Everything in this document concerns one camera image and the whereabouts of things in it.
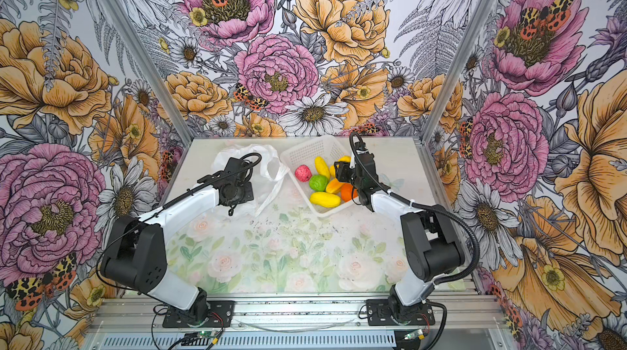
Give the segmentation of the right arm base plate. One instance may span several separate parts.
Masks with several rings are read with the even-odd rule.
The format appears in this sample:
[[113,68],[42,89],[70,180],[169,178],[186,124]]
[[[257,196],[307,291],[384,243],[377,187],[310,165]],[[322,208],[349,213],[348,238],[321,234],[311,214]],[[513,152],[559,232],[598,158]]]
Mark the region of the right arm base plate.
[[433,309],[427,303],[404,306],[393,298],[368,299],[366,320],[369,326],[431,326],[435,324]]

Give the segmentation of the orange toy fruit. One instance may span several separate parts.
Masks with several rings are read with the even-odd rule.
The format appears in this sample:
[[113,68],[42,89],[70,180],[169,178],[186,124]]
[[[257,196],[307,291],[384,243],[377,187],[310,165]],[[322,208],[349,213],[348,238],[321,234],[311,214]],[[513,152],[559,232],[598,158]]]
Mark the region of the orange toy fruit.
[[358,191],[349,183],[344,183],[341,187],[341,199],[349,202],[358,198]]

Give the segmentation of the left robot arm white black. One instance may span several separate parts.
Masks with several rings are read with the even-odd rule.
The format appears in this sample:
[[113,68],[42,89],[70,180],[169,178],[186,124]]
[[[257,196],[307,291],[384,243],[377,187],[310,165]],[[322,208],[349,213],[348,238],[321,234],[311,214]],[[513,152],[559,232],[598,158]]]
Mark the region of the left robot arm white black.
[[146,294],[176,310],[189,325],[210,316],[207,293],[168,268],[170,239],[200,214],[224,206],[234,209],[253,200],[251,177],[261,163],[257,152],[231,157],[223,170],[200,178],[186,192],[138,217],[114,221],[98,273],[119,286]]

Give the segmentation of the yellow toy banana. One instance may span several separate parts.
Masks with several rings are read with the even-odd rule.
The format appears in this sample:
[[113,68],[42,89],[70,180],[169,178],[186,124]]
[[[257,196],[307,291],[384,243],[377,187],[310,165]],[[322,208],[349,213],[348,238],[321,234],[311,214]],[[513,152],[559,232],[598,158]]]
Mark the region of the yellow toy banana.
[[325,177],[327,180],[331,179],[331,172],[329,170],[329,166],[327,165],[323,157],[316,157],[314,159],[314,166],[315,166],[316,171],[318,172],[318,175]]

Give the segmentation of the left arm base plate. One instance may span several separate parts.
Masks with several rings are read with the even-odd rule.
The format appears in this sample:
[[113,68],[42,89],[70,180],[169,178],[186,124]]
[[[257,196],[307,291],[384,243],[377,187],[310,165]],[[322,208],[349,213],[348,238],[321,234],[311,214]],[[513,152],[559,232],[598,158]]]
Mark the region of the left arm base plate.
[[235,302],[209,300],[189,310],[169,307],[162,326],[167,329],[228,328],[231,326]]

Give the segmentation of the yellow ridged toy starfruit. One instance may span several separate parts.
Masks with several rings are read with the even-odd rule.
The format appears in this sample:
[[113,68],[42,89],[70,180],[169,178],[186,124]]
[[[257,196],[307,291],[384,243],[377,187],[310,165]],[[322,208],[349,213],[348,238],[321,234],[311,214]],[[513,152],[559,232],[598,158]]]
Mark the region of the yellow ridged toy starfruit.
[[337,178],[333,178],[326,186],[325,192],[330,194],[336,194],[341,191],[345,184],[340,182]]

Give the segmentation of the yellow toy lemon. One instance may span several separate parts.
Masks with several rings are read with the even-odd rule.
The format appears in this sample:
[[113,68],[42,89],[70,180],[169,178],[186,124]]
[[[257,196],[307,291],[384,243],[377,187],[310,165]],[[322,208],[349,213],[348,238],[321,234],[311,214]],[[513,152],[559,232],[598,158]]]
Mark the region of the yellow toy lemon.
[[340,206],[343,201],[335,194],[328,192],[314,192],[310,195],[310,203],[323,208],[336,208]]

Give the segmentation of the pink toy fruit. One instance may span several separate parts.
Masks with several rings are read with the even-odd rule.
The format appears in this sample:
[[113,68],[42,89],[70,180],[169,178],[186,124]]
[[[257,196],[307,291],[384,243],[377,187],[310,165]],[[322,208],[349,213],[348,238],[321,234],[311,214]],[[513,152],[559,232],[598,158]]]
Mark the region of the pink toy fruit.
[[294,175],[301,183],[308,183],[308,181],[310,181],[313,177],[313,174],[307,165],[298,166],[294,171]]

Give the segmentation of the green toy fruit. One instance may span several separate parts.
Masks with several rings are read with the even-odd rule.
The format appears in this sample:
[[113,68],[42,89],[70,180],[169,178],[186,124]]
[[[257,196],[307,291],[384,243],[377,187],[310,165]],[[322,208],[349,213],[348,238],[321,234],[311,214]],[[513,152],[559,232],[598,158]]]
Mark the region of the green toy fruit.
[[313,175],[309,180],[309,187],[315,192],[324,192],[329,183],[329,178],[324,175]]

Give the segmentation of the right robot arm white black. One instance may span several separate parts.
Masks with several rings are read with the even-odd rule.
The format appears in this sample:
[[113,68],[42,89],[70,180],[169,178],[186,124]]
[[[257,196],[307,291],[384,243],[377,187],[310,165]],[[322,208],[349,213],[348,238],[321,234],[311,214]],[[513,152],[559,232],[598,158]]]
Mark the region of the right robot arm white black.
[[390,289],[391,317],[401,324],[419,318],[434,323],[428,314],[429,296],[446,278],[452,280],[453,271],[465,263],[453,214],[441,205],[408,200],[379,183],[374,155],[369,152],[359,152],[349,162],[337,161],[333,168],[339,180],[358,193],[361,206],[400,222],[409,268]]

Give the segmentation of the yellow toy fruit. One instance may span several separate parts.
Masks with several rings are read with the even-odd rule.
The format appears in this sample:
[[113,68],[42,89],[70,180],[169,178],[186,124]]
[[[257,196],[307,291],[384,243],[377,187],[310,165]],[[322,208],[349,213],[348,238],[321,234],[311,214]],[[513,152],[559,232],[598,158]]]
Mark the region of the yellow toy fruit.
[[341,157],[329,165],[329,172],[332,178],[343,178],[344,174],[349,170],[351,158],[348,156]]

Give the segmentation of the white plastic bag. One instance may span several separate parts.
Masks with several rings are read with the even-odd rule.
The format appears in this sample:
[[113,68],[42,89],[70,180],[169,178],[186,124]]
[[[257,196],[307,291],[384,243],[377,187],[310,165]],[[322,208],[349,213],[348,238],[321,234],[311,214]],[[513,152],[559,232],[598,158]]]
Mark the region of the white plastic bag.
[[233,210],[235,218],[250,215],[257,217],[279,195],[285,176],[289,169],[279,160],[279,154],[271,145],[252,144],[249,146],[233,145],[220,151],[212,163],[211,173],[223,170],[230,157],[240,158],[257,152],[261,155],[261,162],[252,170],[251,186],[253,199],[238,205]]

